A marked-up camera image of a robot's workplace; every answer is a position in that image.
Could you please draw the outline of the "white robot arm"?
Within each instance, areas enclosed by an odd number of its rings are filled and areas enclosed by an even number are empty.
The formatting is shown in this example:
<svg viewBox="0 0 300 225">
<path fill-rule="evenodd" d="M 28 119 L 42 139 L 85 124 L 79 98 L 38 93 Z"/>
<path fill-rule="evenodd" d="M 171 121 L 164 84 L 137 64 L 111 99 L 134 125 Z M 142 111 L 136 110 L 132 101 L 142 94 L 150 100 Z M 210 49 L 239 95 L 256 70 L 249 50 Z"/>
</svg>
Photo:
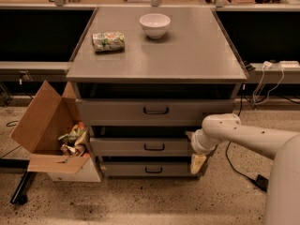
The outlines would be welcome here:
<svg viewBox="0 0 300 225">
<path fill-rule="evenodd" d="M 225 141 L 273 160 L 264 225 L 300 225 L 300 133 L 241 124 L 233 113 L 213 114 L 202 127 L 187 133 L 198 155 L 207 155 Z"/>
</svg>

